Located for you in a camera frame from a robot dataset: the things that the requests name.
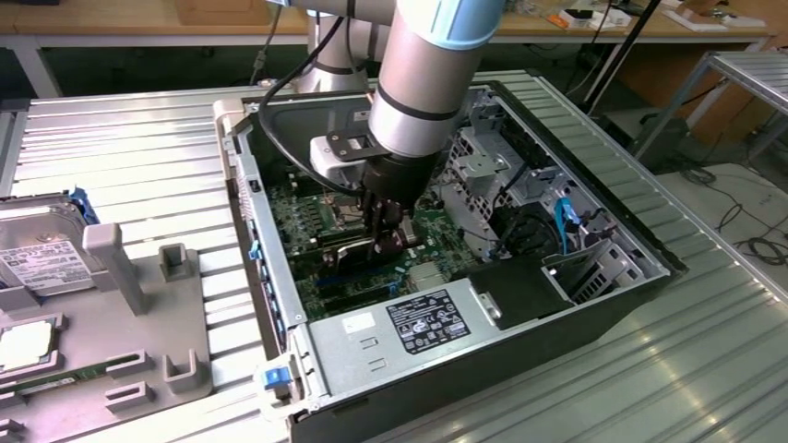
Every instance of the hard drive label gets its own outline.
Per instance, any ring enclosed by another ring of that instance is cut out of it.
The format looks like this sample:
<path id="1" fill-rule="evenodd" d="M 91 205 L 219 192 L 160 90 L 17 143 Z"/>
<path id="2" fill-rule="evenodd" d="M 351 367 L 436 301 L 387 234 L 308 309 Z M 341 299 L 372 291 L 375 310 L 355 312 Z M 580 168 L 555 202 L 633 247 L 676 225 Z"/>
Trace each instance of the hard drive label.
<path id="1" fill-rule="evenodd" d="M 88 266 L 68 241 L 5 249 L 0 260 L 33 291 L 89 280 Z"/>
<path id="2" fill-rule="evenodd" d="M 405 351 L 413 355 L 471 335 L 445 290 L 411 298 L 387 310 Z"/>

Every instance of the orange object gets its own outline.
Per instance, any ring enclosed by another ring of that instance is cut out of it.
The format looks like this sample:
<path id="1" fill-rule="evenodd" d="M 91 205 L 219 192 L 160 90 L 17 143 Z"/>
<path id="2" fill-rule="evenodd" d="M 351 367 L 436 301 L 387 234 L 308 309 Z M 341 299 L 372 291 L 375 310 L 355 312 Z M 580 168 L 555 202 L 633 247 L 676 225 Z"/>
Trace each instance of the orange object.
<path id="1" fill-rule="evenodd" d="M 260 26 L 271 21 L 260 0 L 175 0 L 175 6 L 184 25 Z"/>
<path id="2" fill-rule="evenodd" d="M 569 27 L 569 23 L 567 22 L 567 20 L 563 19 L 561 17 L 559 17 L 557 14 L 552 14 L 552 15 L 547 16 L 547 21 L 553 23 L 561 29 L 565 29 Z"/>

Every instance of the sticker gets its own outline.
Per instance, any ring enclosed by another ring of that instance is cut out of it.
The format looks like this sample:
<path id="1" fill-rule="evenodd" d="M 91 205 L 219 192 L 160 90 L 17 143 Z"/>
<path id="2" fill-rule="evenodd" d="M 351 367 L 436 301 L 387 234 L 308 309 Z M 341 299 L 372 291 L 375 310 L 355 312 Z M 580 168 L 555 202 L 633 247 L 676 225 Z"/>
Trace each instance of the sticker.
<path id="1" fill-rule="evenodd" d="M 417 354 L 471 335 L 444 289 L 391 305 L 387 310 L 408 353 Z"/>
<path id="2" fill-rule="evenodd" d="M 89 280 L 88 266 L 68 241 L 7 249 L 0 260 L 33 291 Z"/>
<path id="3" fill-rule="evenodd" d="M 369 312 L 364 312 L 357 316 L 343 319 L 343 326 L 345 327 L 345 333 L 352 334 L 367 328 L 375 326 L 375 318 Z"/>

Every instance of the blue clip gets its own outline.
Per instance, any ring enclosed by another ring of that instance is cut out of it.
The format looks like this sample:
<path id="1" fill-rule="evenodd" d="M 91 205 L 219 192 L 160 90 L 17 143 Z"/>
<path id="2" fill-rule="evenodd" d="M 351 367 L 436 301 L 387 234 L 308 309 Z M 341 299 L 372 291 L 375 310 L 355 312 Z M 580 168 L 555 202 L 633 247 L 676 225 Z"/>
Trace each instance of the blue clip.
<path id="1" fill-rule="evenodd" d="M 69 192 L 69 198 L 77 203 L 77 206 L 83 212 L 83 218 L 88 224 L 99 224 L 99 216 L 96 211 L 89 204 L 88 193 L 81 187 L 75 187 L 73 191 Z"/>
<path id="2" fill-rule="evenodd" d="M 564 220 L 569 219 L 572 223 L 580 224 L 580 217 L 575 213 L 568 197 L 561 197 L 555 202 L 555 226 L 557 227 L 557 235 L 561 238 L 561 246 L 564 255 L 567 255 L 567 230 L 564 228 Z"/>
<path id="3" fill-rule="evenodd" d="M 255 240 L 251 244 L 249 260 L 263 260 L 263 249 L 260 248 L 260 240 Z"/>
<path id="4" fill-rule="evenodd" d="M 287 367 L 275 367 L 265 371 L 265 389 L 287 385 L 291 381 L 293 381 L 293 379 L 291 378 L 291 371 Z"/>

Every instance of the workbench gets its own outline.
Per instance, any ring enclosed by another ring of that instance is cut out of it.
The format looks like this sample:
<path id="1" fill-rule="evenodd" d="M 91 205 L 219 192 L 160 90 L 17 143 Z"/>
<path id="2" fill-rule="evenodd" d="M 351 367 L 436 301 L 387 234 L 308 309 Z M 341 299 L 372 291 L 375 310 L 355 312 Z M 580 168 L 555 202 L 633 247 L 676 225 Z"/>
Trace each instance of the workbench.
<path id="1" fill-rule="evenodd" d="M 596 342 L 372 441 L 781 441 L 785 291 L 547 81 L 524 72 L 476 79 L 505 84 L 688 272 Z M 85 442 L 287 437 L 283 423 L 267 422 L 257 411 L 251 375 L 264 352 L 211 107 L 219 99 L 263 93 L 231 88 L 35 100 L 27 112 L 0 114 L 0 153 L 11 158 L 0 184 L 13 194 L 79 184 L 103 222 L 135 233 L 131 257 L 165 242 L 201 253 L 216 393 Z"/>
<path id="2" fill-rule="evenodd" d="M 245 46 L 263 45 L 269 26 L 181 25 L 173 0 L 64 0 L 60 6 L 8 8 L 16 34 L 3 35 L 0 47 L 8 47 L 20 60 L 27 78 L 40 98 L 61 95 L 56 79 L 40 53 L 41 48 Z M 657 9 L 639 38 L 641 43 L 743 43 L 759 51 L 768 41 L 769 28 L 729 28 L 724 32 L 693 32 Z M 611 28 L 597 42 L 615 43 L 612 60 L 635 25 Z M 545 18 L 507 14 L 493 43 L 588 43 L 593 29 L 563 30 Z M 273 44 L 305 44 L 307 17 L 301 11 L 283 11 Z"/>

